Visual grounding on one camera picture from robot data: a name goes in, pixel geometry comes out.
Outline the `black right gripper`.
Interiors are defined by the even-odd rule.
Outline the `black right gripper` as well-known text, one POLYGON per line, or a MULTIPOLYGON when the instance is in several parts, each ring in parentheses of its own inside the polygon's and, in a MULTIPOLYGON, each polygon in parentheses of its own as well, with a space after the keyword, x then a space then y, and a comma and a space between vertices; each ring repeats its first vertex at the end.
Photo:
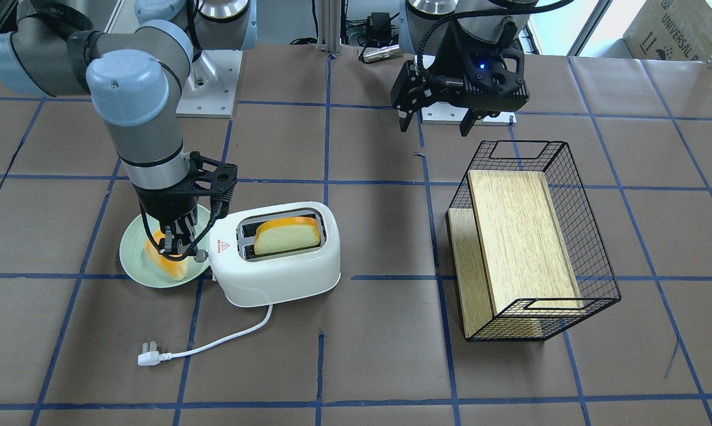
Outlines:
POLYGON ((177 183, 158 189, 139 186, 138 197, 145 212, 159 221, 161 227, 175 225, 164 230, 164 253, 176 252, 176 235, 179 236, 179 254, 197 254, 196 208, 199 197, 210 197, 211 219, 221 220, 229 214, 234 187, 237 184, 237 165, 219 163, 193 151, 187 157, 187 172, 177 183))

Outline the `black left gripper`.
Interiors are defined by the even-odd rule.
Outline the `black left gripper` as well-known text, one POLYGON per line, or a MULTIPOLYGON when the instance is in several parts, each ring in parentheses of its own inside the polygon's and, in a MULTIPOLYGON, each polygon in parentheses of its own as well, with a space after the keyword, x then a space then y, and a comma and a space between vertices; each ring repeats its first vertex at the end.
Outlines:
POLYGON ((426 73, 417 60, 406 60, 390 95, 399 114, 399 128, 407 132, 421 108, 437 102, 466 108, 461 136, 467 137, 477 121, 517 111, 530 98, 524 77, 524 53, 516 48, 519 28, 505 17, 502 33, 492 41, 478 40, 456 21, 445 30, 426 73))

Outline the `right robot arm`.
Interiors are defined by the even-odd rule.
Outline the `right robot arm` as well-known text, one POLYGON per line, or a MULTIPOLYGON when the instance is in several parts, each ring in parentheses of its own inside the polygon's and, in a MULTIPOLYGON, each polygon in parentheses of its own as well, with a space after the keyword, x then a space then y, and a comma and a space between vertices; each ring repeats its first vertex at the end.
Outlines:
POLYGON ((105 122, 161 258, 204 262, 199 247, 227 216, 237 167, 184 148, 179 100, 200 54, 252 49, 254 1, 138 1, 131 33, 95 30, 85 1, 21 1, 17 30, 0 34, 0 81, 23 95, 85 95, 105 122), (211 213, 196 232, 198 199, 211 213))

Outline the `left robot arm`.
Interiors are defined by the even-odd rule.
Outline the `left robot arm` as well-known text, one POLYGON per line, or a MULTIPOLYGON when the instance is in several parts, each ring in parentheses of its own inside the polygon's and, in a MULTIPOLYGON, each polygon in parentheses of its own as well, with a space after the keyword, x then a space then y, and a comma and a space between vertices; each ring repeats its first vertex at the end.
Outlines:
POLYGON ((399 47, 411 58, 390 91, 406 131, 420 110, 444 102, 466 112, 466 137, 484 118, 521 109, 530 98, 525 54, 518 36, 529 17, 562 8, 566 1, 404 1, 399 47))

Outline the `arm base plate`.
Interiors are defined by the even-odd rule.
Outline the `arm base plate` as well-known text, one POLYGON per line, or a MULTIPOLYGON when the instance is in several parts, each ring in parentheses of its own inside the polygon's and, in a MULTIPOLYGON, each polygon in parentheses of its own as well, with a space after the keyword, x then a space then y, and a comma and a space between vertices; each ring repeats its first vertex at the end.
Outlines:
POLYGON ((232 118, 243 52, 204 50, 193 68, 177 106, 180 118, 232 118))
MULTIPOLYGON (((426 108, 422 108, 422 121, 428 124, 456 125, 461 123, 466 114, 466 108, 459 108, 446 102, 438 102, 426 108)), ((482 120, 475 122, 475 126, 509 126, 516 125, 517 118, 514 112, 503 111, 499 116, 486 116, 482 120)))

